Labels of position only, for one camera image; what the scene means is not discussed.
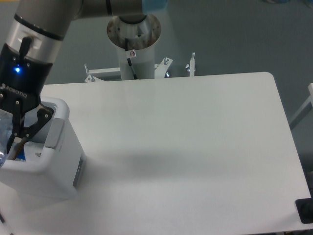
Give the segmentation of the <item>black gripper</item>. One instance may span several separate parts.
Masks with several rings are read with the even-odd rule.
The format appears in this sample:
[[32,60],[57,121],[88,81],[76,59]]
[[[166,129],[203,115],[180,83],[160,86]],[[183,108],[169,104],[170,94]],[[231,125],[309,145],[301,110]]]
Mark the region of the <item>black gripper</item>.
[[[0,108],[13,113],[16,101],[21,104],[21,113],[16,111],[12,117],[12,134],[6,145],[9,154],[15,138],[17,142],[26,142],[33,138],[53,117],[54,110],[41,102],[41,91],[52,68],[52,63],[40,63],[27,58],[21,62],[19,54],[4,44],[0,53],[0,93],[4,98]],[[36,110],[36,120],[25,127],[25,115]]]

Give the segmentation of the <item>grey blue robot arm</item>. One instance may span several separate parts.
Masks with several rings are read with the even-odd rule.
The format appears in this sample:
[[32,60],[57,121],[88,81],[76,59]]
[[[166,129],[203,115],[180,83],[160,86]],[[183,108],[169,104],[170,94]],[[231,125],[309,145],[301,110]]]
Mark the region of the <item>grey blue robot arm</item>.
[[108,35],[132,67],[134,53],[159,38],[153,13],[167,6],[166,0],[20,1],[0,53],[0,108],[12,114],[4,150],[10,152],[15,139],[31,139],[51,120],[41,91],[73,20],[111,17]]

